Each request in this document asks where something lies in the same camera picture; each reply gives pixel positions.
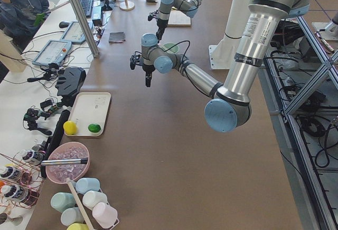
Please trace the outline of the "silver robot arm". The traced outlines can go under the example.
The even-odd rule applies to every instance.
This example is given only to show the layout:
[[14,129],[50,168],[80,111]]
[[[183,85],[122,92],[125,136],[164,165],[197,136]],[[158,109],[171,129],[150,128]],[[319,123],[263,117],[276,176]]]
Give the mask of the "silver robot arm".
[[158,26],[156,37],[158,42],[162,39],[165,29],[168,26],[170,13],[173,7],[187,17],[193,18],[197,13],[201,2],[202,0],[161,0],[159,8],[148,15],[148,21],[151,21],[152,19],[156,20]]
[[186,55],[169,53],[159,45],[172,8],[193,17],[201,2],[161,0],[159,9],[148,16],[149,20],[156,20],[158,30],[142,36],[142,50],[131,56],[130,67],[142,67],[147,87],[151,85],[153,71],[168,73],[176,69],[196,89],[210,97],[204,109],[208,125],[218,132],[229,132],[250,118],[249,91],[279,21],[304,15],[308,11],[309,0],[250,0],[250,15],[224,83],[193,64]]

